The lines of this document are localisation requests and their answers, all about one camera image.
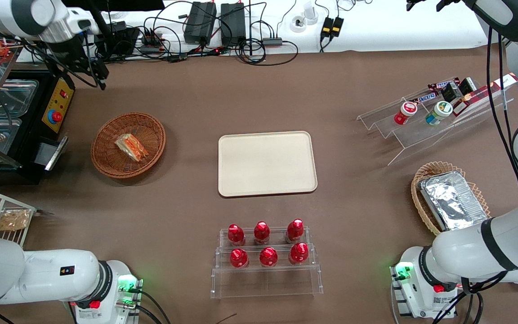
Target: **woven basket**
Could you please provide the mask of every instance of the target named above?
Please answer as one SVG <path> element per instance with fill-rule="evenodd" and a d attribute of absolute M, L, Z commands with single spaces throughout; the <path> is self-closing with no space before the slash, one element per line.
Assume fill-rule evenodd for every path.
<path fill-rule="evenodd" d="M 117 147 L 120 135 L 132 134 L 149 155 L 136 162 Z M 131 178 L 149 170 L 165 147 L 165 129 L 155 117 L 142 112 L 124 113 L 101 127 L 91 145 L 91 160 L 99 172 L 115 179 Z"/>
<path fill-rule="evenodd" d="M 439 228 L 437 220 L 434 218 L 433 213 L 431 212 L 429 206 L 423 198 L 423 195 L 421 194 L 419 189 L 419 181 L 425 178 L 429 178 L 433 175 L 444 174 L 451 171 L 458 171 L 461 173 L 463 178 L 465 178 L 465 172 L 463 172 L 463 170 L 460 168 L 457 168 L 450 163 L 439 161 L 430 162 L 422 166 L 417 171 L 413 181 L 411 182 L 411 195 L 413 196 L 413 203 L 415 203 L 415 207 L 417 208 L 417 211 L 419 211 L 419 215 L 421 216 L 423 223 L 425 223 L 427 228 L 429 228 L 429 230 L 435 235 L 440 234 L 441 229 Z M 467 184 L 469 185 L 469 188 L 471 188 L 471 191 L 475 194 L 475 197 L 481 204 L 481 207 L 483 207 L 485 214 L 487 214 L 487 218 L 491 218 L 491 212 L 489 212 L 489 207 L 487 206 L 487 203 L 485 202 L 485 199 L 483 198 L 479 188 L 477 188 L 477 186 L 472 182 L 467 182 Z"/>

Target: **wire rack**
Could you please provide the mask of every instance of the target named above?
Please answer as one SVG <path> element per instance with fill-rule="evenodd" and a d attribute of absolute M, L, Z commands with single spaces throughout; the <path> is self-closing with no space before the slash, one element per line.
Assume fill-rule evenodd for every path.
<path fill-rule="evenodd" d="M 27 236 L 27 230 L 31 224 L 31 219 L 33 218 L 33 213 L 37 211 L 37 208 L 0 194 L 0 221 L 2 220 L 1 215 L 7 211 L 25 212 L 25 215 L 27 215 L 27 221 L 25 221 L 25 227 L 18 230 L 3 230 L 1 229 L 3 224 L 0 224 L 0 239 L 15 242 L 23 247 L 25 237 Z"/>

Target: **foil-covered tray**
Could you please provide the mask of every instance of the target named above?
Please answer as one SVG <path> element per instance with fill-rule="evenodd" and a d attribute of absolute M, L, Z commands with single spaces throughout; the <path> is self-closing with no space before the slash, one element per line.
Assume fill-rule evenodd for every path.
<path fill-rule="evenodd" d="M 421 180 L 419 189 L 444 231 L 459 230 L 487 219 L 460 172 L 447 172 Z"/>

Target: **red bottle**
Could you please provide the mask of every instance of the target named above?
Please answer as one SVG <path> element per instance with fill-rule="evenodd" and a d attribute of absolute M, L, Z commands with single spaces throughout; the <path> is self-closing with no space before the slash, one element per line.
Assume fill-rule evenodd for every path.
<path fill-rule="evenodd" d="M 245 245 L 245 233 L 243 232 L 243 229 L 236 224 L 229 225 L 227 238 L 231 241 L 233 246 Z"/>
<path fill-rule="evenodd" d="M 264 267 L 272 267 L 277 264 L 277 252 L 272 247 L 266 247 L 259 254 L 259 261 Z"/>
<path fill-rule="evenodd" d="M 301 236 L 303 235 L 303 221 L 300 219 L 296 219 L 292 221 L 289 226 L 287 226 L 287 232 L 285 233 L 285 240 L 289 244 L 294 244 L 300 241 Z"/>
<path fill-rule="evenodd" d="M 255 244 L 257 245 L 267 245 L 269 244 L 269 234 L 271 230 L 267 223 L 264 221 L 260 221 L 255 226 L 255 230 L 253 230 L 253 234 L 255 234 Z"/>
<path fill-rule="evenodd" d="M 300 242 L 291 247 L 289 251 L 289 262 L 292 265 L 298 265 L 305 262 L 309 257 L 309 246 Z"/>
<path fill-rule="evenodd" d="M 241 248 L 236 248 L 235 250 L 231 251 L 229 261 L 231 261 L 231 265 L 236 268 L 249 266 L 249 257 L 247 256 L 247 252 Z"/>

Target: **brown table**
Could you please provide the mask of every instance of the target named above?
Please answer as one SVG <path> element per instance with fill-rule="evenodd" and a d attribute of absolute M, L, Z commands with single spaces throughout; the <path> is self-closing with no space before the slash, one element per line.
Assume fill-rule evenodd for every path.
<path fill-rule="evenodd" d="M 174 324 L 214 324 L 234 312 L 225 324 L 391 324 L 388 266 L 405 249 L 434 238 L 409 194 L 415 171 L 439 160 L 463 168 L 495 216 L 518 205 L 518 189 L 492 118 L 392 166 L 386 165 L 397 146 L 366 131 L 356 118 L 449 76 L 472 76 L 483 84 L 485 59 L 480 48 L 302 54 L 278 67 L 213 57 L 113 64 L 106 91 L 79 86 L 63 125 L 70 143 L 50 177 L 39 186 L 1 191 L 55 213 L 33 220 L 27 250 L 78 248 L 127 263 Z M 510 118 L 516 128 L 514 93 Z M 167 146 L 152 172 L 119 182 L 94 169 L 89 150 L 103 123 L 130 111 L 159 118 Z M 297 130 L 313 139 L 319 183 L 314 193 L 220 197 L 222 135 Z M 253 226 L 259 219 L 286 225 L 294 217 L 313 230 L 323 295 L 210 299 L 220 228 Z M 484 297 L 482 323 L 518 323 L 518 285 L 504 283 Z M 71 322 L 57 301 L 0 306 L 0 312 L 16 324 Z M 459 312 L 446 322 L 462 321 L 464 304 Z"/>

